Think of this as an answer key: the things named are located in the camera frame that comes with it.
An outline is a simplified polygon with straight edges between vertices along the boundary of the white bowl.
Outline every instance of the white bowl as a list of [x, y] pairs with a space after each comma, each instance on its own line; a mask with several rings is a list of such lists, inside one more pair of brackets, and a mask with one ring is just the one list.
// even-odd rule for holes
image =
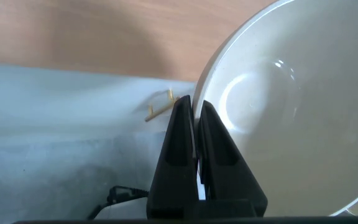
[[268, 198], [266, 216], [358, 201], [358, 0], [278, 1], [216, 52], [196, 87]]

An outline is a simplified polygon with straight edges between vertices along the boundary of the gray surface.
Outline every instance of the gray surface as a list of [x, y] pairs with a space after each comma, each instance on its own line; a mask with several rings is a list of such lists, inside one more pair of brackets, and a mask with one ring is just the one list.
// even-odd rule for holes
[[108, 219], [146, 219], [147, 198], [139, 198], [108, 206], [101, 210], [95, 220]]
[[84, 219], [114, 185], [148, 190], [164, 135], [0, 147], [0, 223]]

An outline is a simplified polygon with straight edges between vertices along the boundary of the wooden table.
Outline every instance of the wooden table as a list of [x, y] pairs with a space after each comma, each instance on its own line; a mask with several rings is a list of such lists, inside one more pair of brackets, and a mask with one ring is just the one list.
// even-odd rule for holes
[[273, 0], [0, 0], [0, 63], [197, 81]]

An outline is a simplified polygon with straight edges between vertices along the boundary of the wooden surface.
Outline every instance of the wooden surface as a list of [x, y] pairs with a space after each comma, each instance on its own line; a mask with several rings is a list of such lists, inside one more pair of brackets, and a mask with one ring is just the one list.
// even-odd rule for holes
[[0, 63], [197, 81], [273, 0], [0, 0]]

